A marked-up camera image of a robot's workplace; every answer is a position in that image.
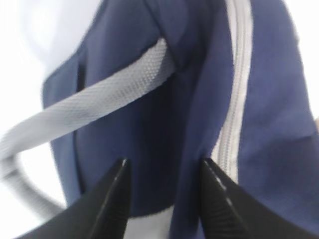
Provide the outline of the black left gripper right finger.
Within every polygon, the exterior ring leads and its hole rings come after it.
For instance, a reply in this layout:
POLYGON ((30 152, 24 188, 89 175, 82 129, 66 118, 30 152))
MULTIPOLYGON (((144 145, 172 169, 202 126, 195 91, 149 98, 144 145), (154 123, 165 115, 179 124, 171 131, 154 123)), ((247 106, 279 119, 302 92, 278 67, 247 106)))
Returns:
POLYGON ((200 164, 200 220, 207 239, 316 239, 234 183, 210 158, 200 164))

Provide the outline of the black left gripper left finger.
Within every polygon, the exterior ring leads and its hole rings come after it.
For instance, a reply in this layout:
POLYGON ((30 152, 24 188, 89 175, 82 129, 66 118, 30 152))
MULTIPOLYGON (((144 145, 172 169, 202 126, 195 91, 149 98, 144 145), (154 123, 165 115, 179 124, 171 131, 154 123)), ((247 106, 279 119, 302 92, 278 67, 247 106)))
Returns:
POLYGON ((118 160, 77 202, 23 239, 122 239, 131 208, 131 163, 118 160))

